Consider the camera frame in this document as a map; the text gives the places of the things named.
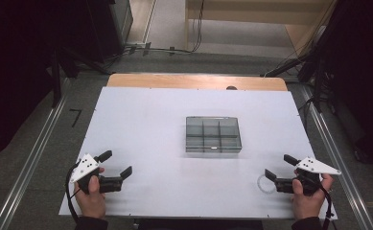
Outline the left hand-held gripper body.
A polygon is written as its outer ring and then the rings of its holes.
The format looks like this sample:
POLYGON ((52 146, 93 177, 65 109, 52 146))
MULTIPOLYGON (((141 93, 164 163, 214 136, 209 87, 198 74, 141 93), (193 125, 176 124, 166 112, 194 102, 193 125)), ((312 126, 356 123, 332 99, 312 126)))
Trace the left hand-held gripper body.
POLYGON ((86 153, 79 161, 78 166, 75 168, 70 177, 70 182, 79 184, 80 189, 88 194, 88 182, 92 175, 99 177, 100 193, 120 192, 124 179, 121 176, 105 177, 100 175, 100 164, 95 161, 95 157, 86 153))

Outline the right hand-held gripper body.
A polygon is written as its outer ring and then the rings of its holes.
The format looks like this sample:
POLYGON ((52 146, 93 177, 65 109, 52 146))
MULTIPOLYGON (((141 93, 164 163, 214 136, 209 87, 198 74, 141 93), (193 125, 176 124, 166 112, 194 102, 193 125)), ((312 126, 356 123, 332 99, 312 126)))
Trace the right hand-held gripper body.
MULTIPOLYGON (((313 195, 321 186, 320 175, 327 173, 333 175, 340 175, 341 171, 335 169, 321 161, 318 161, 312 157, 306 157, 302 160, 298 160, 299 163, 295 166, 298 179, 303 186, 303 193, 305 196, 313 195)), ((276 178, 274 185, 277 192, 293 194, 292 189, 293 179, 288 178, 276 178)))

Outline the clear grey compartment box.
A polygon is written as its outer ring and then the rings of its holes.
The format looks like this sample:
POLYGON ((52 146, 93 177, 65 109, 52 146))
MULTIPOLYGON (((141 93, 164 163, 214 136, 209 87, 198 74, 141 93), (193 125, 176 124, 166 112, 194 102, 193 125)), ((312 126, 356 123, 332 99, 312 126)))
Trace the clear grey compartment box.
POLYGON ((241 134, 236 117, 191 116, 186 118, 187 152, 239 153, 241 134))

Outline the person's left hand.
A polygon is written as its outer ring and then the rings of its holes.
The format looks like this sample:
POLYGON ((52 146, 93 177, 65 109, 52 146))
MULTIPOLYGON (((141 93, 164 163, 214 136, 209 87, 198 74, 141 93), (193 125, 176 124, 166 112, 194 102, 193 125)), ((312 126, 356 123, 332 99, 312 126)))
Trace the person's left hand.
POLYGON ((94 219, 105 219, 105 194, 100 193, 99 177, 92 175, 88 182, 88 194, 75 183, 75 199, 82 216, 94 219))

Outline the person's right hand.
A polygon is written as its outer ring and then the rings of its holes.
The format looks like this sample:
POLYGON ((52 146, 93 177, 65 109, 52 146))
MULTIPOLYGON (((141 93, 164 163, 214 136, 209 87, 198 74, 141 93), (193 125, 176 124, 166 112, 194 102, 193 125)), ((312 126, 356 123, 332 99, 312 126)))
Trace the person's right hand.
POLYGON ((303 186, 297 179, 292 181, 293 196, 291 198, 292 211, 296 220, 317 218, 325 200, 325 192, 329 191, 334 179, 331 175, 324 173, 321 180, 323 189, 317 190, 313 195, 304 195, 303 186))

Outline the white table board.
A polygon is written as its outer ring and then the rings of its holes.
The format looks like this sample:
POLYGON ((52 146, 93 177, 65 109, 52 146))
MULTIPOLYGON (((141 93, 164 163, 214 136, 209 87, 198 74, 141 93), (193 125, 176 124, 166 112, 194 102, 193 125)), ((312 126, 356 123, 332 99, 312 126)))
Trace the white table board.
POLYGON ((82 153, 112 156, 108 176, 132 166, 118 193, 106 197, 110 216, 184 219, 290 219, 291 197, 277 193, 265 170, 292 178, 285 154, 313 155, 288 91, 106 87, 82 153), (238 119, 242 150, 235 155, 186 151, 186 118, 238 119))

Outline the black metal stand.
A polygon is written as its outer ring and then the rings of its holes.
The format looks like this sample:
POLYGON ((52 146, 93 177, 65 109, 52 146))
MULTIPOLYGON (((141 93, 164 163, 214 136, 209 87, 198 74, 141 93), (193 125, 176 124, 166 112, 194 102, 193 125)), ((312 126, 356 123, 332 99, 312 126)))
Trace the black metal stand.
POLYGON ((60 71, 62 68, 67 78, 76 78, 79 74, 79 69, 75 64, 75 61, 79 61, 84 65, 88 66, 90 69, 98 71, 104 75, 111 75, 102 66, 96 64, 89 58, 81 55, 72 48, 57 46, 55 44, 48 45, 50 58, 51 58, 51 73, 53 80, 53 103, 52 108, 55 108, 61 101, 61 81, 60 81, 60 71))
POLYGON ((318 112, 321 112, 321 87, 323 77, 325 76, 327 46, 330 40, 330 36, 331 34, 329 32, 324 32, 316 45, 308 53, 295 59, 289 60, 282 66, 276 67, 275 69, 262 74, 262 77, 274 78, 279 74, 302 63, 303 66, 299 71, 297 77, 300 82, 306 82, 311 78, 312 75, 315 75, 315 89, 311 97, 311 102, 314 104, 316 110, 318 112))

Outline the black curtain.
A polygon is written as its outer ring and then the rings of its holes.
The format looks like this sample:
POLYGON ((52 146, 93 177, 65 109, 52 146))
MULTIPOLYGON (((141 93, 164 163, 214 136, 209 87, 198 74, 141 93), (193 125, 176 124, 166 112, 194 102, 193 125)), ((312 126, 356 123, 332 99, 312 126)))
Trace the black curtain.
POLYGON ((49 92, 48 45, 74 49, 87 0, 0 0, 0 151, 49 92))
POLYGON ((355 147, 373 160, 373 0, 336 0, 315 50, 299 75, 333 77, 330 88, 363 131, 355 147))

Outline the wooden table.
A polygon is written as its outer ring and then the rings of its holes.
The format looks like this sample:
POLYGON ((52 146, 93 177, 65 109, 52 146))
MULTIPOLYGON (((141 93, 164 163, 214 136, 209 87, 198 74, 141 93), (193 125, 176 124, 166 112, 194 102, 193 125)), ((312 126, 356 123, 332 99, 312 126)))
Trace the wooden table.
POLYGON ((109 87, 220 89, 235 87, 237 90, 287 91, 281 78, 235 77, 206 74, 113 74, 107 81, 109 87))

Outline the dark cabinet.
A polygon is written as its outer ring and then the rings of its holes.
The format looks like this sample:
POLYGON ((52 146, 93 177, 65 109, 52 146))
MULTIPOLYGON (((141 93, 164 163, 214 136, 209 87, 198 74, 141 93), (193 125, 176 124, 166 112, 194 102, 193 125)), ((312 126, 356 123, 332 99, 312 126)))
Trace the dark cabinet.
POLYGON ((133 17, 129 0, 87 0, 101 60, 122 54, 133 17))

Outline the light wooden platform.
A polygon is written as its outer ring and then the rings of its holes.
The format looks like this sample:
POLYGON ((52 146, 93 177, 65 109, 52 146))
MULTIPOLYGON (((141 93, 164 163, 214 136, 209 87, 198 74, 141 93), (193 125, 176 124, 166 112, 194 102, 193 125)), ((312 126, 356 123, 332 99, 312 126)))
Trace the light wooden platform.
POLYGON ((321 26, 327 25, 338 0, 185 0, 185 26, 198 19, 256 22, 285 26, 295 52, 301 56, 321 26))

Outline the metal floor rail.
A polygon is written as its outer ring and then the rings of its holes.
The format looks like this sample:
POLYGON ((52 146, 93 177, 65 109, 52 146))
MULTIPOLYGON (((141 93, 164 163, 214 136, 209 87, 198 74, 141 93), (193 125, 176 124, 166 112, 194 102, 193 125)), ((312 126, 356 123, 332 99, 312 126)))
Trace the metal floor rail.
POLYGON ((52 135, 61 111, 64 108, 67 95, 71 88, 71 84, 72 81, 69 79, 65 79, 62 81, 61 99, 57 103, 57 105, 49 112, 21 172, 13 183, 10 192, 6 196, 5 202, 0 212, 0 230, 8 230, 12 222, 14 213, 17 210, 23 198, 23 195, 28 188, 31 178, 33 177, 33 174, 35 172, 36 166, 52 135))
POLYGON ((361 197, 361 193, 358 190, 353 177, 351 176, 344 159, 341 156, 341 152, 338 148, 337 142, 334 140, 334 136, 325 120, 325 116, 319 112, 311 102, 312 91, 307 86, 300 88, 300 94, 305 100, 305 107, 307 109, 306 114, 303 116, 305 122, 308 122, 307 116, 311 117, 311 120, 315 123, 318 134, 321 137, 326 152, 334 167, 341 170, 341 176, 339 182, 342 186, 343 191, 347 197, 349 205, 353 211, 353 214, 357 220, 357 223, 361 230, 373 230, 373 219, 370 216, 367 206, 361 197))

